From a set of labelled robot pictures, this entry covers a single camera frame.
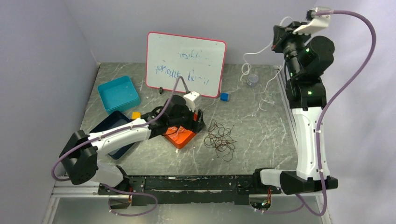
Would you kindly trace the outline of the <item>orange plastic bin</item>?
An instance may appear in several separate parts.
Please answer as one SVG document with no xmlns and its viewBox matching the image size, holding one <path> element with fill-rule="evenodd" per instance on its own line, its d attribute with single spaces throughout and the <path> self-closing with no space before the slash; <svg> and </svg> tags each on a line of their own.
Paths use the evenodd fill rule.
<svg viewBox="0 0 396 224">
<path fill-rule="evenodd" d="M 167 132 L 163 135 L 176 149 L 185 147 L 195 136 L 196 133 L 187 130 L 184 127 L 174 126 L 168 128 Z"/>
</svg>

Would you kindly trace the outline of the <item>navy blue tray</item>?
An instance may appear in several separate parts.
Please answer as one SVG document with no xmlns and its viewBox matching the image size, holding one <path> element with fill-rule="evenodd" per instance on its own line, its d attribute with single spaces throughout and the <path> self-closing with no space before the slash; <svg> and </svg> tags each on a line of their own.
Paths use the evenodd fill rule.
<svg viewBox="0 0 396 224">
<path fill-rule="evenodd" d="M 126 115 L 124 115 L 120 111 L 114 111 L 110 115 L 108 115 L 104 120 L 102 120 L 97 126 L 95 126 L 89 133 L 98 133 L 102 131 L 106 131 L 112 128 L 119 127 L 121 125 L 125 125 L 127 123 L 130 123 L 132 120 L 128 118 Z M 118 148 L 110 153 L 108 155 L 114 159 L 118 160 L 120 159 L 132 146 L 134 143 L 123 146 L 121 148 Z"/>
</svg>

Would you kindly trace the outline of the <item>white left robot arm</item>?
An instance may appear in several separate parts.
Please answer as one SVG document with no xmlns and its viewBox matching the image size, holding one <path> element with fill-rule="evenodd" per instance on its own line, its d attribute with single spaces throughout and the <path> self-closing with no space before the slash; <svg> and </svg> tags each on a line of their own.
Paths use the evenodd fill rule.
<svg viewBox="0 0 396 224">
<path fill-rule="evenodd" d="M 117 194 L 127 192 L 129 178 L 120 166 L 102 164 L 100 159 L 116 149 L 165 135 L 171 127 L 198 133 L 204 126 L 198 109 L 200 94 L 193 91 L 173 95 L 164 106 L 141 115 L 127 124 L 98 133 L 75 132 L 60 154 L 60 162 L 74 185 L 88 181 L 110 186 Z"/>
</svg>

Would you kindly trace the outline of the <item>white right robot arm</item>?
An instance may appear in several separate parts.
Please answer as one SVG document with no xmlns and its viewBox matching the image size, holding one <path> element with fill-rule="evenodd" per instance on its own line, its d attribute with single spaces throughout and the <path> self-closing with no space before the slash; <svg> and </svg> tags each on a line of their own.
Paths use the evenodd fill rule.
<svg viewBox="0 0 396 224">
<path fill-rule="evenodd" d="M 279 170 L 261 168 L 255 171 L 252 188 L 264 193 L 270 186 L 287 195 L 336 189 L 325 157 L 321 113 L 327 105 L 326 90 L 321 76 L 334 61 L 334 43 L 327 37 L 312 37 L 298 33 L 302 22 L 288 26 L 275 25 L 272 51 L 284 56 L 289 79 L 285 83 L 286 97 L 296 125 L 297 168 Z"/>
</svg>

